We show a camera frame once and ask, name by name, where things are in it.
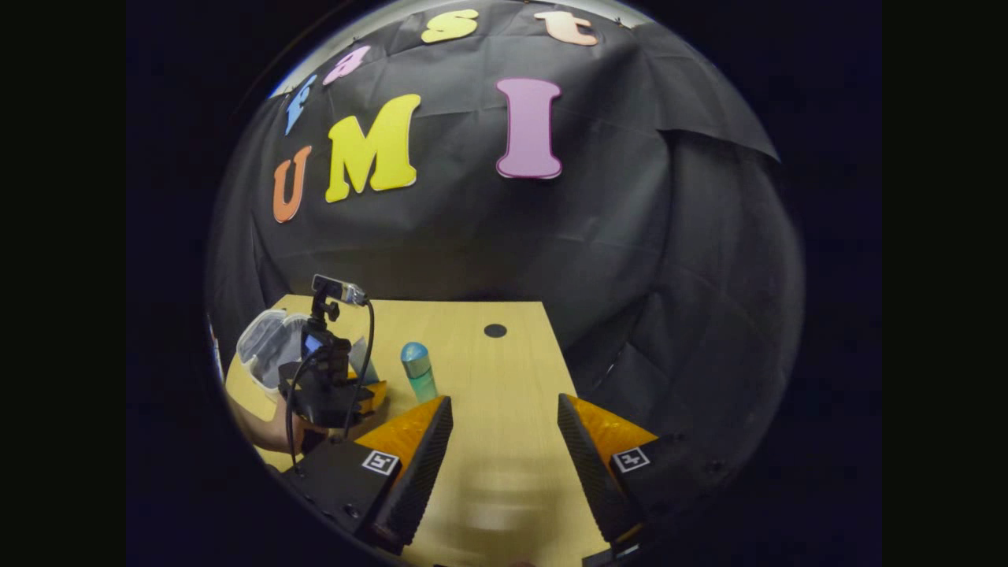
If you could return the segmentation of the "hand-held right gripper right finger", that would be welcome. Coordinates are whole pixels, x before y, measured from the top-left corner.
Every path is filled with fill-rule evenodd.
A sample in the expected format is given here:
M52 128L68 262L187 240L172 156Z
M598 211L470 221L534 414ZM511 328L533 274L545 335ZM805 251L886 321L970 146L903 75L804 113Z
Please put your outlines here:
M558 428L605 556L640 556L687 527L728 481L728 463L681 433L656 435L594 403L558 396Z

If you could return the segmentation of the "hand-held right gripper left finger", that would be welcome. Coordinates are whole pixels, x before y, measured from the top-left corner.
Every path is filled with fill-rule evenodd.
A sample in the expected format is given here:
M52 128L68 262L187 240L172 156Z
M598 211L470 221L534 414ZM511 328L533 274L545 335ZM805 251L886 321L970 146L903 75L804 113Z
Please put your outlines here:
M399 555L413 544L453 427L450 396L435 396L356 440L321 443L281 478L340 532Z

